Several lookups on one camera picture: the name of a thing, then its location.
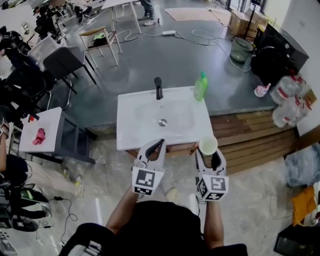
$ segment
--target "cardboard box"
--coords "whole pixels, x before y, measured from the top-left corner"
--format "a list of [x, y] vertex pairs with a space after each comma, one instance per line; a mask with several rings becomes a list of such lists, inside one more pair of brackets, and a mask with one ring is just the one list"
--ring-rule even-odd
[[[231, 12], [228, 28], [235, 36], [243, 37], [245, 35], [247, 26], [250, 21], [251, 13], [251, 9], [247, 13], [234, 10]], [[267, 26], [267, 24], [267, 17], [262, 13], [255, 11], [247, 36], [251, 38], [256, 38], [258, 25]]]

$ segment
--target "white sink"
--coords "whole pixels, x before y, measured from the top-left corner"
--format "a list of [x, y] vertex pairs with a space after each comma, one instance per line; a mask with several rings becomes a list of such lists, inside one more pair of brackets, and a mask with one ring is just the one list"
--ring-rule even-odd
[[205, 100], [198, 102], [194, 86], [163, 89], [118, 96], [116, 120], [117, 150], [140, 149], [155, 139], [167, 145], [193, 143], [213, 136]]

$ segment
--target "white cup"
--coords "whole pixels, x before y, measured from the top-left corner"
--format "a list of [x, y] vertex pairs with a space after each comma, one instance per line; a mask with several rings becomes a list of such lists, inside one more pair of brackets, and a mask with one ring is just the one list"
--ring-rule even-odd
[[199, 141], [198, 147], [204, 156], [211, 156], [218, 149], [218, 141], [214, 136], [202, 137]]

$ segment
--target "plastic bag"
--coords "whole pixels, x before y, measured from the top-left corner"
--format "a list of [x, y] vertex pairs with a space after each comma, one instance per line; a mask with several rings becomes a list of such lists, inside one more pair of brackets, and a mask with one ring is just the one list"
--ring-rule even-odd
[[285, 159], [287, 184], [290, 187], [320, 182], [320, 144], [290, 154]]

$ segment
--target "green soap bottle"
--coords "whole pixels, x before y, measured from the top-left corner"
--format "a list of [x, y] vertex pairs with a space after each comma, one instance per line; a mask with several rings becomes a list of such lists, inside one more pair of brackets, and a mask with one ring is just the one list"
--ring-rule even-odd
[[193, 96], [195, 99], [200, 102], [204, 98], [205, 92], [208, 87], [208, 79], [206, 77], [206, 74], [201, 71], [201, 78], [199, 78], [194, 85], [194, 92]]

